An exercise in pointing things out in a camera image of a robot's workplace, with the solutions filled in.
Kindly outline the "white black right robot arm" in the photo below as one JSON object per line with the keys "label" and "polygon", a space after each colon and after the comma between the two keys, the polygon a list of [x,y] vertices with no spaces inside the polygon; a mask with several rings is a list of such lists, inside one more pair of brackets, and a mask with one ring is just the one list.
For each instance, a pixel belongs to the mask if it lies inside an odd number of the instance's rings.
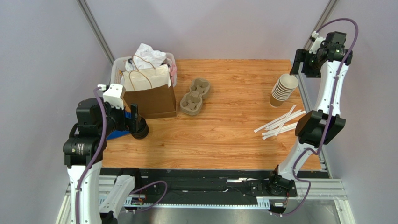
{"label": "white black right robot arm", "polygon": [[353,52],[345,47],[346,34],[338,31],[325,38],[313,32],[309,50],[296,51],[290,75],[320,78],[315,106],[304,115],[295,129],[296,143],[286,159],[270,173],[267,191],[272,196],[292,195],[296,175],[306,160],[320,152],[345,126],[340,98],[344,78]]}

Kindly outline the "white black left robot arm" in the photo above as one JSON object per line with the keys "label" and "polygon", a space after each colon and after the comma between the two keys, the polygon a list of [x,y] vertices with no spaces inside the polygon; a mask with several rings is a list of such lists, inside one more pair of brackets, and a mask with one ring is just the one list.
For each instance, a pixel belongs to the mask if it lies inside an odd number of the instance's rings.
{"label": "white black left robot arm", "polygon": [[114,131],[128,131],[143,139],[149,133],[138,105],[125,109],[112,107],[103,98],[83,100],[76,108],[77,123],[63,146],[64,163],[71,186],[72,224],[116,224],[129,193],[142,184],[137,168],[121,168],[108,197],[99,203],[99,178],[106,138]]}

